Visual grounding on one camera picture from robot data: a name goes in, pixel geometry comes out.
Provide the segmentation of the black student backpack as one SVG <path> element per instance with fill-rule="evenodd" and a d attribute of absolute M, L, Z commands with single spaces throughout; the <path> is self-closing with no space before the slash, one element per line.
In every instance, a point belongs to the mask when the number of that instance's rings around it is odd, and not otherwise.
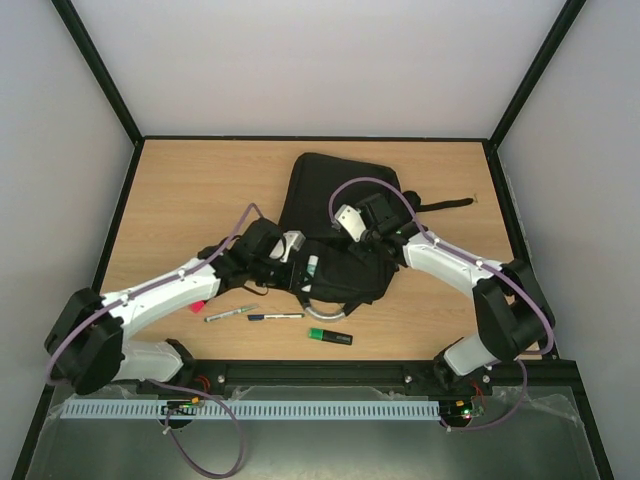
<path fill-rule="evenodd" d="M 394 260 L 376 254 L 361 259 L 349 250 L 355 242 L 333 223 L 333 214 L 343 204 L 355 207 L 365 198 L 381 194 L 410 221 L 407 206 L 422 213 L 473 203 L 467 197 L 424 204 L 416 192 L 408 190 L 396 196 L 387 185 L 400 188 L 396 172 L 387 166 L 310 152 L 295 161 L 278 225 L 285 232 L 296 230 L 305 236 L 294 255 L 297 271 L 292 293 L 315 319 L 337 322 L 360 305 L 382 298 L 398 270 Z M 311 292 L 297 293 L 297 274 L 307 266 L 310 255 L 319 257 Z"/>

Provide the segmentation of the green highlighter black body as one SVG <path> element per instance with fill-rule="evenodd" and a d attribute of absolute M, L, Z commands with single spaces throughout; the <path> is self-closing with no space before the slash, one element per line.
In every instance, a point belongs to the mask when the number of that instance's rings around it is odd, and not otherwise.
<path fill-rule="evenodd" d="M 308 337 L 313 340 L 351 346 L 353 344 L 353 336 L 345 333 L 335 332 L 320 328 L 310 328 Z"/>

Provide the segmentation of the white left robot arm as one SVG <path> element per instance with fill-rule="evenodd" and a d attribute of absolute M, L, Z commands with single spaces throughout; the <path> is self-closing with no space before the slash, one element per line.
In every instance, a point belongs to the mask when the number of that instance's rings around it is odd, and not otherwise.
<path fill-rule="evenodd" d="M 300 231 L 282 231 L 258 218 L 243 234 L 208 246 L 142 284 L 106 294 L 76 291 L 44 341 L 50 355 L 48 382 L 67 382 L 86 395 L 114 381 L 173 379 L 185 366 L 185 349 L 175 341 L 137 341 L 135 335 L 177 310 L 247 282 L 289 289 L 294 257 L 304 240 Z"/>

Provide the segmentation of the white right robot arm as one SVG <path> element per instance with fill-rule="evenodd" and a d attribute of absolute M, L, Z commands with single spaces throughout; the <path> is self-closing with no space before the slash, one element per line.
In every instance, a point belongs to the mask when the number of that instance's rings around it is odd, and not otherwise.
<path fill-rule="evenodd" d="M 428 230 L 414 210 L 409 214 L 411 220 L 402 223 L 375 195 L 356 207 L 342 205 L 333 221 L 354 242 L 380 247 L 396 264 L 427 273 L 472 300 L 477 332 L 436 357 L 436 379 L 443 389 L 460 390 L 481 367 L 549 352 L 555 320 L 529 265 L 472 254 Z"/>

